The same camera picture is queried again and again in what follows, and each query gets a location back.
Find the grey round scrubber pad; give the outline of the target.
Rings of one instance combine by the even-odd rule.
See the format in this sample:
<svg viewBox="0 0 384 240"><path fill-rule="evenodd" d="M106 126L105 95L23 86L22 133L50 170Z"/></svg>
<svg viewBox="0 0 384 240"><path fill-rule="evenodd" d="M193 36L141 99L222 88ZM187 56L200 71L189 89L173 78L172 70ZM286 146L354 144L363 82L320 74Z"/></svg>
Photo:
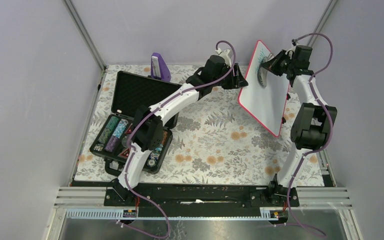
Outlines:
<svg viewBox="0 0 384 240"><path fill-rule="evenodd" d="M273 53L270 53L268 56L263 57L262 60L259 62L258 71L257 71L257 80L263 88L267 86L268 71L264 67L262 67L262 64L265 62L268 62L273 57L274 57Z"/></svg>

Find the pink framed whiteboard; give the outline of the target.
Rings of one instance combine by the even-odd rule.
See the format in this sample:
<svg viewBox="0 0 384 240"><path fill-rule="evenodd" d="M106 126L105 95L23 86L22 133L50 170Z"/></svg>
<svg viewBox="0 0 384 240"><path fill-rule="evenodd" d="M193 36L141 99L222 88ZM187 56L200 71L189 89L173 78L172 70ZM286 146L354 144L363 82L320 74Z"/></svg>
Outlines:
<svg viewBox="0 0 384 240"><path fill-rule="evenodd" d="M267 86L262 87L257 79L260 61L271 51L258 40L250 59L245 79L248 86L243 87L238 95L239 105L258 121L273 136L278 137L283 125L287 94L290 83L285 76L267 73Z"/></svg>

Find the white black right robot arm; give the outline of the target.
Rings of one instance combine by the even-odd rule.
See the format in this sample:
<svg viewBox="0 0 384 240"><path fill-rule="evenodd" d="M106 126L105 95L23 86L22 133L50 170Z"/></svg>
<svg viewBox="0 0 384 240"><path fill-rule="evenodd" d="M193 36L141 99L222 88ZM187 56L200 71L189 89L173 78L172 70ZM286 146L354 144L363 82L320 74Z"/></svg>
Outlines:
<svg viewBox="0 0 384 240"><path fill-rule="evenodd" d="M308 156L326 148L332 137L338 111L323 100L317 89L316 73L309 69L312 50L309 46L295 45L259 65L259 72L285 76L301 103L290 131L292 146L287 160L261 193L269 205L299 206L298 176Z"/></svg>

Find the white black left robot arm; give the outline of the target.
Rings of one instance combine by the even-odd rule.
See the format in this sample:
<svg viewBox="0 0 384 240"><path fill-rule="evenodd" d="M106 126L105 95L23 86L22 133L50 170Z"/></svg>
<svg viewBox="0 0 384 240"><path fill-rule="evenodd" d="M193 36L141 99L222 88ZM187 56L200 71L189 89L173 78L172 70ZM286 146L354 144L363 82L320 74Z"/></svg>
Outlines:
<svg viewBox="0 0 384 240"><path fill-rule="evenodd" d="M246 84L238 80L236 54L228 56L224 52L211 55L203 67L188 77L178 90L162 101L141 106L134 117L133 130L126 140L129 157L113 189L116 199L124 206L135 200L134 188L139 183L141 171L150 153L163 138L163 126L174 115L187 106L198 102L212 92L216 86L227 89L240 89Z"/></svg>

